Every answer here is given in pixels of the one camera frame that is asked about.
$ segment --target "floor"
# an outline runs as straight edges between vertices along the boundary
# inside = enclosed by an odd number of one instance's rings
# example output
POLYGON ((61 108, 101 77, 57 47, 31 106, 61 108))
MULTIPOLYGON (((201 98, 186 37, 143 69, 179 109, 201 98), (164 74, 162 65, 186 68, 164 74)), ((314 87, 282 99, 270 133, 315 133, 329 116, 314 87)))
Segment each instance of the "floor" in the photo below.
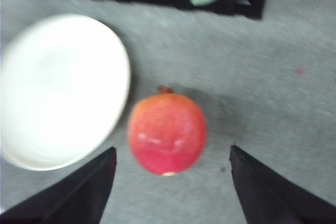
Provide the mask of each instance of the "floor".
POLYGON ((262 21, 111 0, 1 0, 1 46, 51 15, 78 13, 110 25, 132 65, 118 126, 90 156, 32 172, 1 163, 1 207, 52 185, 113 145, 118 164, 101 224, 246 223, 230 174, 237 144, 336 205, 336 0, 266 0, 262 21), (206 116, 198 162, 172 177, 144 171, 126 145, 135 102, 163 84, 206 116))

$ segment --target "red pomegranate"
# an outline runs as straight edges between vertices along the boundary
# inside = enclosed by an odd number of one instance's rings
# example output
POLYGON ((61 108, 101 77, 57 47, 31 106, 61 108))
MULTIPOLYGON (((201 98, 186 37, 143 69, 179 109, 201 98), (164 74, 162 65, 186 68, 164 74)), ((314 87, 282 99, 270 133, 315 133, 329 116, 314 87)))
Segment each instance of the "red pomegranate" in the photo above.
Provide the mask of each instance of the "red pomegranate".
POLYGON ((201 154, 206 125, 195 102, 166 87, 158 90, 132 109, 128 144, 145 169, 173 175, 190 167, 201 154))

